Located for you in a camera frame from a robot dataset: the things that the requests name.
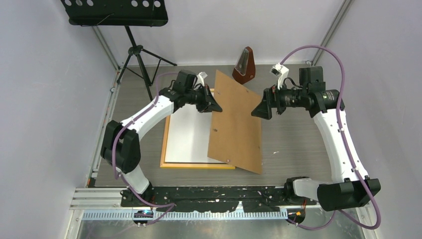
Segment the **brown backing board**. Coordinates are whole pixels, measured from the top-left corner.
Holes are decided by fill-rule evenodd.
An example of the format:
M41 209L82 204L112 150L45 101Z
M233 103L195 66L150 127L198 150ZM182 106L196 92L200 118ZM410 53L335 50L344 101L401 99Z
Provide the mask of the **brown backing board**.
M221 71L213 97L222 112L212 113L208 157L262 174L262 122L251 115L261 97Z

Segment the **printed photo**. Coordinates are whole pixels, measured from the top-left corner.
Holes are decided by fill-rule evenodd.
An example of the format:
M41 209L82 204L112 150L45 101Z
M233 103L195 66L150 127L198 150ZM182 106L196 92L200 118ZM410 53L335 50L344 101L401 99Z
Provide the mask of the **printed photo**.
M166 163L220 164L208 157L212 113L199 113L185 105L170 115Z

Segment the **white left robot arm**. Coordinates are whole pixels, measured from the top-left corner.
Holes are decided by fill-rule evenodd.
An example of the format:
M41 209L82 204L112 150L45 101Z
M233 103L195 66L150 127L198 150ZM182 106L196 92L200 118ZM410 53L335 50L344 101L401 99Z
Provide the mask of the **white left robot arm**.
M112 166L115 177L121 177L134 190L133 199L139 205L147 206L153 198L152 184L140 167L142 138L185 105L195 106L199 113L222 112L205 83L206 77L205 72L181 70L143 109L125 120L107 123L100 155Z

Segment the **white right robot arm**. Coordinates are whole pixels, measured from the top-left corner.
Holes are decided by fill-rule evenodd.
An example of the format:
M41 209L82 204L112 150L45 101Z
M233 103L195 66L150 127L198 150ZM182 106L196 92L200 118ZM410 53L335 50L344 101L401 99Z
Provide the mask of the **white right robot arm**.
M370 196L381 190L378 179L371 179L354 148L346 123L345 106L336 110L339 90L328 90L322 67L299 69L299 83L288 88L289 69L276 64L271 71L277 84L263 91L261 103L252 111L253 117L269 120L272 109L282 114L287 108L304 108L309 112L322 136L331 168L331 182L306 176L286 180L284 198L297 204L303 198L317 201L325 211L363 207Z

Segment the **yellow wooden picture frame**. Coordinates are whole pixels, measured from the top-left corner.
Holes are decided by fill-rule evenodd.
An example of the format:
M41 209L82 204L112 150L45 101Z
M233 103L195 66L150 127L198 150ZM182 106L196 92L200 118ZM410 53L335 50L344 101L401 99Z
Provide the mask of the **yellow wooden picture frame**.
M165 153L167 145L167 135L169 130L169 118L165 119L165 128L163 134L163 143L162 151L160 158L160 167L161 168L184 168L184 169L235 169L235 166L229 165L227 163L221 162L220 164L198 164L198 163L166 163L165 162Z

